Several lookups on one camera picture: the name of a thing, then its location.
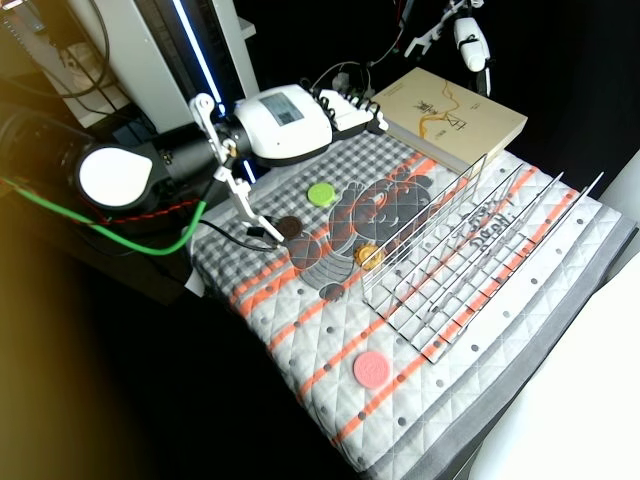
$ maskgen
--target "pink disc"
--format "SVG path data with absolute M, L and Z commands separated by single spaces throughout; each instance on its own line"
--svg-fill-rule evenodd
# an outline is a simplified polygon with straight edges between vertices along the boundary
M 387 359 L 379 352 L 364 352 L 353 362 L 353 374 L 365 388 L 379 388 L 385 384 L 391 368 Z

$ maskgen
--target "metal grid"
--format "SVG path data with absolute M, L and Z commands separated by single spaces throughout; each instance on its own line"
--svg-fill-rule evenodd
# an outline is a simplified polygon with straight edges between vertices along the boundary
M 476 166 L 481 172 L 484 162 L 472 169 Z M 509 193 L 520 167 L 480 199 L 474 197 L 480 175 L 469 173 L 362 265 L 365 302 L 432 363 L 600 178 L 565 207 L 542 238 L 533 239 L 522 229 L 562 174 L 524 208 L 517 208 L 509 202 Z M 369 268 L 379 261 L 379 252 L 384 260 Z

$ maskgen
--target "gray checkered pattern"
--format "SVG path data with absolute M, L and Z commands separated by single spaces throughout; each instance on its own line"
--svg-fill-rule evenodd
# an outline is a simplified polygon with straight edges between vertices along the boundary
M 281 218 L 295 215 L 302 221 L 304 230 L 313 233 L 327 223 L 330 209 L 318 208 L 307 200 L 309 187 L 327 182 L 333 185 L 339 196 L 349 182 L 358 180 L 366 185 L 378 180 L 414 153 L 415 150 L 387 135 L 365 132 L 340 142 L 315 160 L 300 164 L 302 168 L 295 176 L 289 177 L 269 195 L 252 200 L 251 206 L 255 212 L 265 216 Z M 246 228 L 237 217 L 214 221 L 236 238 L 247 238 Z M 195 242 L 193 258 L 205 282 L 215 282 L 222 293 L 231 296 L 235 285 L 254 277 L 266 263 L 281 254 L 282 251 L 264 253 L 241 248 L 217 232 L 210 232 Z

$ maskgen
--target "white robotic arm in background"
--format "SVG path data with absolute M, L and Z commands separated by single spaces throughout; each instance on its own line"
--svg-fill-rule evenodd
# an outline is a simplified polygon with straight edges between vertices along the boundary
M 404 56 L 408 57 L 418 45 L 422 46 L 421 55 L 425 55 L 431 45 L 440 39 L 447 20 L 458 15 L 461 10 L 469 9 L 469 7 L 480 8 L 482 5 L 484 5 L 484 0 L 460 0 L 457 3 L 451 0 L 440 22 L 421 37 L 414 38 L 404 52 Z M 460 51 L 465 65 L 471 72 L 476 74 L 478 93 L 488 97 L 491 94 L 491 79 L 487 66 L 490 53 L 489 45 L 482 30 L 480 30 L 474 18 L 461 17 L 455 20 L 453 33 L 456 48 Z

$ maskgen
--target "gold round object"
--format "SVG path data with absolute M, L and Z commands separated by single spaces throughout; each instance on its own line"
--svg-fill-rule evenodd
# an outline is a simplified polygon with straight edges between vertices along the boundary
M 375 254 L 373 258 L 369 259 L 369 257 L 371 257 L 371 255 L 373 255 L 377 249 L 378 247 L 376 245 L 362 245 L 356 250 L 354 254 L 356 263 L 360 265 L 362 269 L 367 272 L 369 270 L 373 270 L 378 265 L 380 265 L 380 263 L 382 263 L 382 261 L 384 260 L 383 250 L 380 250 L 378 253 Z

